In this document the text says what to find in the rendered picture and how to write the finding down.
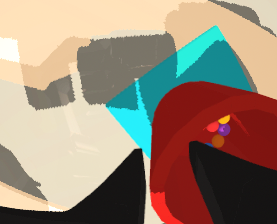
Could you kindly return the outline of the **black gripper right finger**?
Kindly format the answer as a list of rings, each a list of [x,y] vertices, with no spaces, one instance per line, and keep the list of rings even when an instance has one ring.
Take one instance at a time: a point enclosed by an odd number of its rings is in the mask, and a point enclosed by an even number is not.
[[[190,141],[195,183],[214,224],[277,224],[277,171]]]

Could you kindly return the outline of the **yellow marble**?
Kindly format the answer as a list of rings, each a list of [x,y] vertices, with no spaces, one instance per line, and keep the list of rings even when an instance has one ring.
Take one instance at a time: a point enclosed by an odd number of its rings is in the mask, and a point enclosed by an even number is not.
[[[222,119],[218,120],[220,124],[226,124],[227,121],[230,120],[230,115],[222,117]]]

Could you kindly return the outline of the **orange-brown marble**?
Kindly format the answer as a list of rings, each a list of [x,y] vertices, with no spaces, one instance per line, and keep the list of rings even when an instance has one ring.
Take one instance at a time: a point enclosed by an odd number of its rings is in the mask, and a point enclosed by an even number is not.
[[[214,147],[219,148],[222,147],[224,143],[223,136],[220,135],[214,135],[211,139],[211,144],[214,145]]]

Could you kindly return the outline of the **purple marble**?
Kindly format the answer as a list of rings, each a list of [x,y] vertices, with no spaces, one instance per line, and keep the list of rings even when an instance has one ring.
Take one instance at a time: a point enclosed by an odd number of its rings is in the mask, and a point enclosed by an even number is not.
[[[230,132],[230,125],[220,124],[218,128],[218,132],[220,136],[227,136],[228,132]]]

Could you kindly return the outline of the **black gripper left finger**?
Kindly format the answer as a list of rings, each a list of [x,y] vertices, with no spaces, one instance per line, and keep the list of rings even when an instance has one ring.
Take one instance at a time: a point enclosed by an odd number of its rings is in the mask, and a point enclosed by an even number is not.
[[[145,224],[142,148],[135,148],[93,193],[73,208],[49,212],[0,206],[0,224]]]

